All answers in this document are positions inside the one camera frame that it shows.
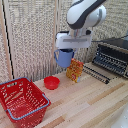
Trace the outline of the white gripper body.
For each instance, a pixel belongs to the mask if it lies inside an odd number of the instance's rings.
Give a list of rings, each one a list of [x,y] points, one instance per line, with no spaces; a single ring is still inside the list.
[[[91,45],[91,41],[91,33],[80,37],[71,37],[68,33],[58,33],[56,35],[56,47],[58,49],[88,48]]]

